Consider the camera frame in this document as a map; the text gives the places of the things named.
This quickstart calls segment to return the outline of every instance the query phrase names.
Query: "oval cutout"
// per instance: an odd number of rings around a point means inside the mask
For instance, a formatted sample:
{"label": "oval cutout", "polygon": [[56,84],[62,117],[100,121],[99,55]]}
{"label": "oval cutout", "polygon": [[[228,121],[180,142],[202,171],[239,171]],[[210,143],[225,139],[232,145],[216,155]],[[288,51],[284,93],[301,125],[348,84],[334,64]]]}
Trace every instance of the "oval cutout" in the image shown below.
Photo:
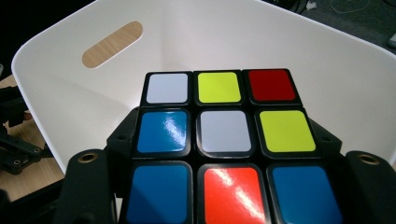
{"label": "oval cutout", "polygon": [[88,68],[97,67],[133,44],[142,34],[143,26],[140,22],[129,22],[87,49],[82,54],[82,63]]}

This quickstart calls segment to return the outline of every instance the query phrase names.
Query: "wooden surface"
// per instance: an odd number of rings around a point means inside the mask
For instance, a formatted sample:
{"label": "wooden surface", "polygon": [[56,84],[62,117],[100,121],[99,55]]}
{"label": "wooden surface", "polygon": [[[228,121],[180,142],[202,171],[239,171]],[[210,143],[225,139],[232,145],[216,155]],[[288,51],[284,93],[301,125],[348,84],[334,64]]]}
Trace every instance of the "wooden surface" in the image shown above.
{"label": "wooden surface", "polygon": [[[0,88],[7,86],[16,86],[14,76],[7,77],[0,82]],[[8,134],[40,148],[43,148],[45,144],[45,140],[33,119],[8,128]],[[4,189],[9,199],[15,201],[62,178],[64,178],[64,173],[56,160],[46,158],[26,167],[19,175],[12,175],[0,170],[0,189]]]}

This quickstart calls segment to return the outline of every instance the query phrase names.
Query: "wire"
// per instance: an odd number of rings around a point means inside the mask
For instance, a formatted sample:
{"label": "wire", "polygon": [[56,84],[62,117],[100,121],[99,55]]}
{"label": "wire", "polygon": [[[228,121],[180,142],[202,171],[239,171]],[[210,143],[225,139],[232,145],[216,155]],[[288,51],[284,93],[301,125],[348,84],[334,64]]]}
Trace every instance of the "wire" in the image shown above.
{"label": "wire", "polygon": [[334,1],[334,0],[330,1],[330,7],[331,7],[335,12],[337,12],[337,13],[346,14],[346,13],[357,12],[357,11],[361,11],[361,10],[366,9],[367,6],[369,5],[369,3],[370,3],[371,0],[368,0],[368,1],[367,1],[367,4],[366,4],[364,7],[358,8],[358,9],[349,10],[349,11],[338,11],[337,9],[335,9],[335,8],[332,6],[332,2],[333,2],[333,1]]}

